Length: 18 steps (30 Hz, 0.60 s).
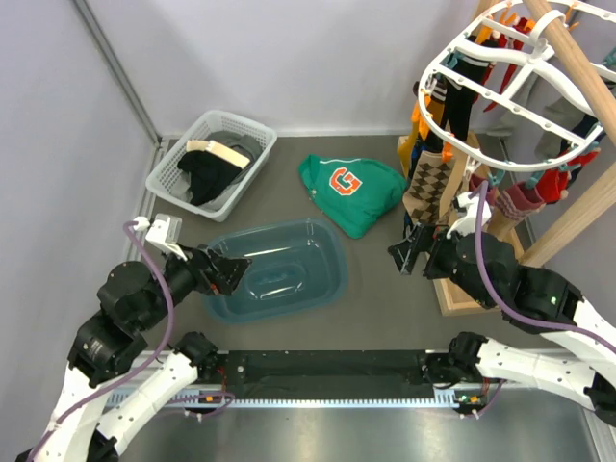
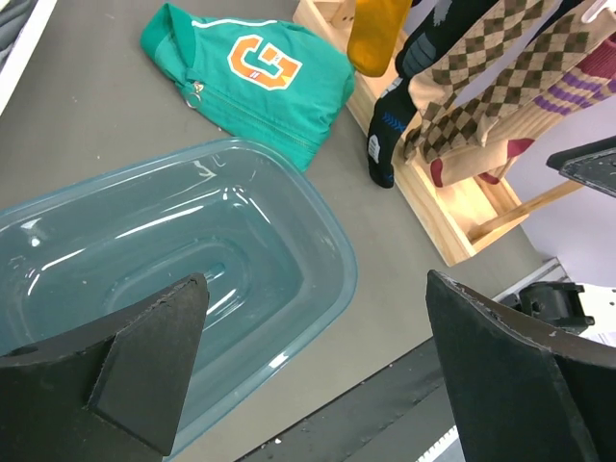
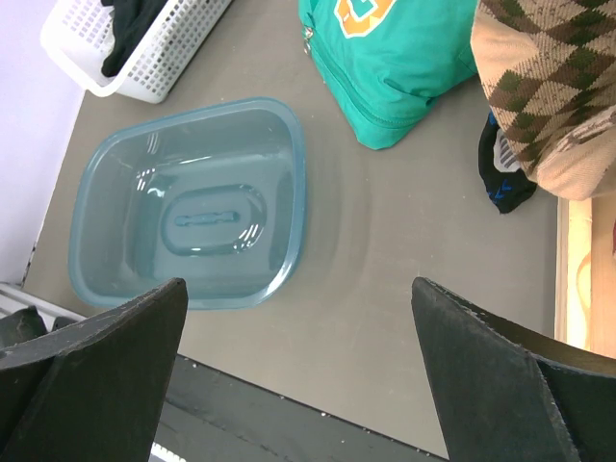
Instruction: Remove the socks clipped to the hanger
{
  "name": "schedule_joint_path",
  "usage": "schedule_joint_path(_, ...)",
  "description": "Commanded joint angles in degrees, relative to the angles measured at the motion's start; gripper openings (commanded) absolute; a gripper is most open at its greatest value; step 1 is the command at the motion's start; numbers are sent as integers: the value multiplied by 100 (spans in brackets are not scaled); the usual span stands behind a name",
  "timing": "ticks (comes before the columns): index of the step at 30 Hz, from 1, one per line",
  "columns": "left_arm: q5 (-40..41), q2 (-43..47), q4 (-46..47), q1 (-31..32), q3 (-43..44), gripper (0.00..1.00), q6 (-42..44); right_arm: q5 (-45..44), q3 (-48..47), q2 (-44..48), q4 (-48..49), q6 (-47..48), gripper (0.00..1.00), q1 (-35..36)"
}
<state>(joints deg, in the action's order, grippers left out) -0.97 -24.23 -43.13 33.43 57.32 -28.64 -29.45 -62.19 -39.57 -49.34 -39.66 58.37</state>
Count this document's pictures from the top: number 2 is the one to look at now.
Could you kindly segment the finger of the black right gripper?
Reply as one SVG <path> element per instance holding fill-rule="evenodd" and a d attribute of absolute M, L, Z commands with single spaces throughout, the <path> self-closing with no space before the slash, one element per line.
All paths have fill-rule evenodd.
<path fill-rule="evenodd" d="M 593 141 L 552 154 L 549 168 L 581 185 L 606 195 L 616 193 L 616 137 Z"/>

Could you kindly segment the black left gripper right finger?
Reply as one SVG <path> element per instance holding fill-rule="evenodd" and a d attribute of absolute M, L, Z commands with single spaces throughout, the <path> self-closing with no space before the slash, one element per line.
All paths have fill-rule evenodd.
<path fill-rule="evenodd" d="M 426 307 L 468 461 L 612 461 L 615 349 L 432 270 Z"/>

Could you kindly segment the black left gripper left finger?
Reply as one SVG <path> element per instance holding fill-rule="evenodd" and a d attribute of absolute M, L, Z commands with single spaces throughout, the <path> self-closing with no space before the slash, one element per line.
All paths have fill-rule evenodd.
<path fill-rule="evenodd" d="M 2 456 L 170 455 L 208 303 L 194 273 L 2 355 Z"/>

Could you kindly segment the beige maroon purple striped sock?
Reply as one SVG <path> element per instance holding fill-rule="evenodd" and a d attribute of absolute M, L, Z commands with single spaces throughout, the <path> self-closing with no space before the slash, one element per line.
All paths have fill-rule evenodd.
<path fill-rule="evenodd" d="M 478 177 L 498 184 L 504 174 L 544 133 L 615 94 L 615 37 L 610 36 L 547 90 L 501 118 L 487 133 L 488 169 Z"/>

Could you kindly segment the beige brown argyle sock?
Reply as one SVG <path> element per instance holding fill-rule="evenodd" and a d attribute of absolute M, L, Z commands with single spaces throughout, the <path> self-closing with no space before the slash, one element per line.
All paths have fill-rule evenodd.
<path fill-rule="evenodd" d="M 461 105 L 454 101 L 438 123 L 445 130 L 445 143 L 435 160 L 427 162 L 407 143 L 411 153 L 426 162 L 435 187 L 447 187 L 486 171 L 485 142 L 490 129 L 560 80 L 610 36 L 615 37 L 615 12 L 605 10 L 593 22 L 581 22 L 593 2 L 582 1 L 556 19 L 476 97 Z"/>
<path fill-rule="evenodd" d="M 482 13 L 459 40 L 408 86 L 421 125 L 407 142 L 427 162 L 438 157 L 445 130 L 438 123 L 452 109 L 459 92 L 498 60 L 553 5 L 552 1 L 498 1 Z"/>

